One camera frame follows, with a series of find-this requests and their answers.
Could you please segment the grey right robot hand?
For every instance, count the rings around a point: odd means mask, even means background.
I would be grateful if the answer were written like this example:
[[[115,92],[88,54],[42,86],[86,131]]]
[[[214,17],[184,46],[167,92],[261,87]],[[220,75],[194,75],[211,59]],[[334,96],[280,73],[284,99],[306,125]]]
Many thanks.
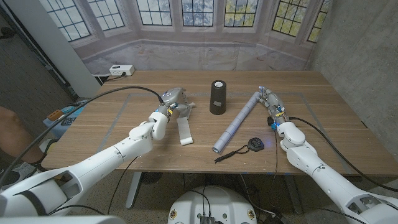
[[[267,108],[269,116],[276,126],[289,121],[289,117],[285,113],[283,101],[270,89],[260,86],[261,96],[259,101]]]

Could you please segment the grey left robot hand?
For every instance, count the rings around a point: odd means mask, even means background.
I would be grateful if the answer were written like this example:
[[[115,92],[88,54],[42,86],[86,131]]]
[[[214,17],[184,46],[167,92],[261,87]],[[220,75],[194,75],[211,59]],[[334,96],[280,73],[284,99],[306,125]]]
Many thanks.
[[[177,111],[179,118],[186,117],[188,119],[195,104],[188,102],[185,91],[186,89],[181,87],[167,90],[161,96],[163,102],[155,112],[160,112],[169,118],[174,111]]]

